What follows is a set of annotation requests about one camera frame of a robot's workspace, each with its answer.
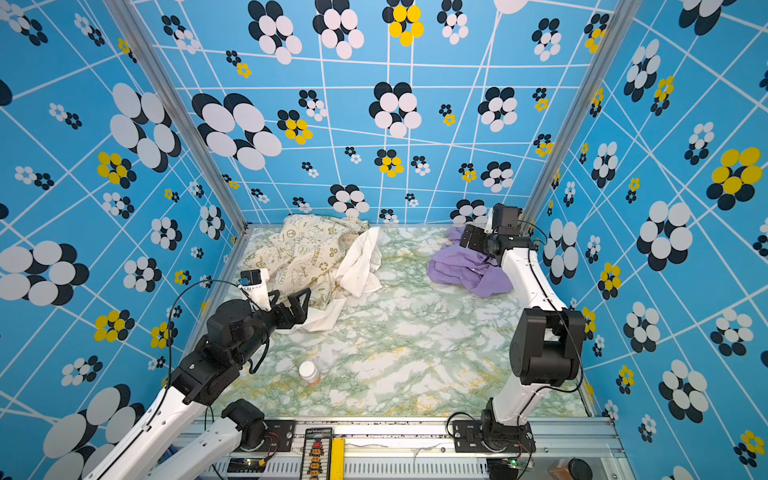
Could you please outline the purple cloth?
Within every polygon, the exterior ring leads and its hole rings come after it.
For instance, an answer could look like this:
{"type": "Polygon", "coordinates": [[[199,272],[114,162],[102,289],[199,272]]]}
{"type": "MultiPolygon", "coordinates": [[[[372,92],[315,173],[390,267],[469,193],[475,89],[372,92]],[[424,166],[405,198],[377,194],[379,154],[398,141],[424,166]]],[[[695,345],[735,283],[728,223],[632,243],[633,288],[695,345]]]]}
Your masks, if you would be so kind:
{"type": "Polygon", "coordinates": [[[463,286],[482,298],[510,293],[512,283],[500,266],[487,260],[485,255],[459,245],[463,232],[463,227],[451,227],[446,231],[449,244],[427,263],[428,278],[443,285],[463,286]]]}

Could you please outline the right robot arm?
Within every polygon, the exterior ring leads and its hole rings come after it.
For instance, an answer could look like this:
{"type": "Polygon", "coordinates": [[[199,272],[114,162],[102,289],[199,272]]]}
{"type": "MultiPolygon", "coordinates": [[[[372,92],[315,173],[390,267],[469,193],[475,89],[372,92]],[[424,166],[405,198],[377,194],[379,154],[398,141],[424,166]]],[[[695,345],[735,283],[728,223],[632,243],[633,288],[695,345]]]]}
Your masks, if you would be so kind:
{"type": "Polygon", "coordinates": [[[522,306],[509,348],[511,375],[481,414],[483,448],[501,453],[514,445],[532,453],[530,414],[548,393],[566,393],[565,382],[583,380],[585,318],[557,297],[531,239],[470,225],[460,245],[497,260],[522,306]]]}

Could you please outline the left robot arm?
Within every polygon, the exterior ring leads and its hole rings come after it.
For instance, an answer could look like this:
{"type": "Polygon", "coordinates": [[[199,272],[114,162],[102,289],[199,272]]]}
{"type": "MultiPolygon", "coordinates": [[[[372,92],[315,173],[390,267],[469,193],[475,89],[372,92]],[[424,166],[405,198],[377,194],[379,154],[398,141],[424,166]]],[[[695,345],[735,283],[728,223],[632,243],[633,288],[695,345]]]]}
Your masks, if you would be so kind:
{"type": "Polygon", "coordinates": [[[213,406],[241,371],[257,370],[252,357],[266,353],[272,333],[307,319],[311,291],[278,300],[268,293],[266,310],[250,298],[222,303],[207,321],[208,332],[172,371],[168,385],[124,438],[89,472],[87,479],[195,479],[239,448],[278,451],[264,413],[251,402],[230,403],[220,418],[168,459],[163,454],[193,420],[213,406]]]}

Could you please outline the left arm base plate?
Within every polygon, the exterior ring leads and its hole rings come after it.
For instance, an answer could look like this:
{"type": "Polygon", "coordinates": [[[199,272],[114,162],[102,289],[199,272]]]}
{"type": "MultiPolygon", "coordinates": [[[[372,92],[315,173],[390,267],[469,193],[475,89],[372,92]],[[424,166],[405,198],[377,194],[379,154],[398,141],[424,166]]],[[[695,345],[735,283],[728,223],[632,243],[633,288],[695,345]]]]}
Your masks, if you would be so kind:
{"type": "Polygon", "coordinates": [[[266,419],[246,426],[239,449],[245,452],[288,452],[295,437],[296,421],[266,419]]]}

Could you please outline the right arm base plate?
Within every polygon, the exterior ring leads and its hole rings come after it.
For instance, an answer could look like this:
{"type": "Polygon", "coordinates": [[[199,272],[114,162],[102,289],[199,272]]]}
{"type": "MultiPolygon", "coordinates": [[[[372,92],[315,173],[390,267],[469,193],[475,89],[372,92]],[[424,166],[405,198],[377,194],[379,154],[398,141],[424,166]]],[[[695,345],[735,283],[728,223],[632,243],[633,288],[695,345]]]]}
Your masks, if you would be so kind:
{"type": "Polygon", "coordinates": [[[511,437],[504,435],[491,437],[482,430],[478,421],[471,419],[452,419],[447,423],[447,432],[453,439],[457,453],[509,454],[520,456],[535,453],[537,447],[528,426],[520,434],[511,437]]]}

